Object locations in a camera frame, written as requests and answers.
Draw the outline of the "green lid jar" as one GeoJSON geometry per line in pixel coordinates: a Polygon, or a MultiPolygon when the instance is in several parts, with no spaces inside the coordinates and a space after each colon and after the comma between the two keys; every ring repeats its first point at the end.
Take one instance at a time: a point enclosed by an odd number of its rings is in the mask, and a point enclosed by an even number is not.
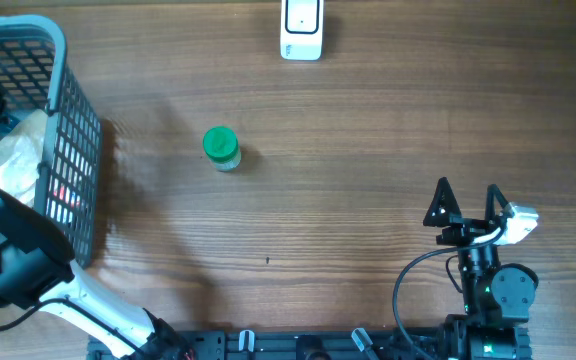
{"type": "Polygon", "coordinates": [[[206,156],[219,171],[234,170],[241,162],[241,150],[235,132],[225,126],[208,130],[202,141],[206,156]]]}

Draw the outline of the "beige plastic food pouch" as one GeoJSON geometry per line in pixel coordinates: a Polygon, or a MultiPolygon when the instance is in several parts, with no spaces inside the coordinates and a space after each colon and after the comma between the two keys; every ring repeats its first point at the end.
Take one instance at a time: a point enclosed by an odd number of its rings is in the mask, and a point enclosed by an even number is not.
{"type": "Polygon", "coordinates": [[[29,207],[34,204],[47,121],[48,115],[37,109],[0,140],[0,189],[29,207]]]}

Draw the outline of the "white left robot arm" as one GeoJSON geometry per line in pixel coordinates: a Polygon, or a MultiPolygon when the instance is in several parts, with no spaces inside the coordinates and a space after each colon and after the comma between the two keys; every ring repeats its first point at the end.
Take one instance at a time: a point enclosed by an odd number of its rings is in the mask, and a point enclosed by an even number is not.
{"type": "MultiPolygon", "coordinates": [[[[6,102],[0,91],[0,122],[6,102]]],[[[78,264],[65,235],[0,188],[0,308],[23,310],[10,330],[43,311],[85,331],[117,359],[191,359],[190,343],[163,319],[123,301],[78,264]]]]}

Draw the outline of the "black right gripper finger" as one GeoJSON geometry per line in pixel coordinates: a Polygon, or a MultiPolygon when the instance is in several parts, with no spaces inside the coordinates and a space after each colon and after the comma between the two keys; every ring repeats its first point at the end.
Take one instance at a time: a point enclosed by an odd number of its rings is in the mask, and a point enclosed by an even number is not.
{"type": "Polygon", "coordinates": [[[446,177],[438,180],[435,193],[423,219],[426,227],[448,227],[462,222],[458,202],[446,177]]]}
{"type": "Polygon", "coordinates": [[[495,222],[499,217],[499,212],[503,211],[508,204],[508,200],[503,195],[496,184],[487,187],[485,202],[485,220],[489,223],[495,222]]]}

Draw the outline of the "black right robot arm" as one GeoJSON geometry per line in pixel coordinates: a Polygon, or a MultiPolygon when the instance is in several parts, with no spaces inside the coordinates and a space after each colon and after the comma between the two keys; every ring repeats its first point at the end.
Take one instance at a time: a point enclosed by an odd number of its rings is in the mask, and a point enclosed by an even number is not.
{"type": "Polygon", "coordinates": [[[524,325],[539,279],[524,265],[503,265],[498,248],[524,240],[538,219],[535,209],[508,201],[496,185],[487,189],[485,217],[466,218],[448,180],[438,180],[423,224],[442,229],[439,245],[457,248],[464,300],[464,313],[447,316],[439,328],[436,354],[440,359],[532,357],[524,325]]]}

